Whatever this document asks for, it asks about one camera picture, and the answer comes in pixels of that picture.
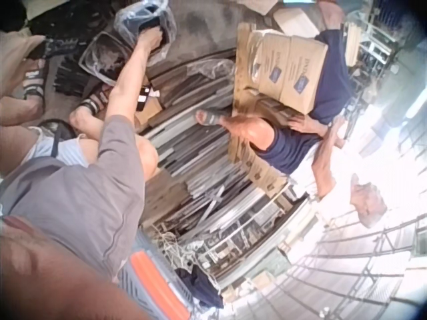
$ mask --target wooden plank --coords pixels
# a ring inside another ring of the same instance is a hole
[[[145,187],[145,208],[139,222],[147,228],[172,211],[189,197],[183,183],[178,183],[166,170],[151,178]]]

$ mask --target blue label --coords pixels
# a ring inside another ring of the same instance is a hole
[[[278,82],[278,79],[281,74],[282,74],[282,70],[277,67],[274,67],[272,74],[270,75],[270,80],[273,81],[273,83]]]
[[[308,84],[308,78],[305,75],[302,75],[298,79],[298,81],[296,81],[296,84],[294,85],[294,89],[296,90],[296,92],[301,94],[302,91],[304,91],[304,89],[306,88],[307,84]]]

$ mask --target brown cardboard box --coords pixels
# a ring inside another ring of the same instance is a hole
[[[328,46],[313,39],[264,35],[259,90],[304,115],[314,106]]]
[[[308,114],[313,109],[328,46],[313,39],[292,37],[280,102]]]
[[[269,33],[263,38],[260,92],[279,100],[282,92],[291,38]]]

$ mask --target gray t-shirt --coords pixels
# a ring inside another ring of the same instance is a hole
[[[4,215],[26,218],[114,279],[131,252],[144,206],[143,169],[129,120],[116,115],[105,122],[98,161],[88,168],[38,158],[3,183]]]

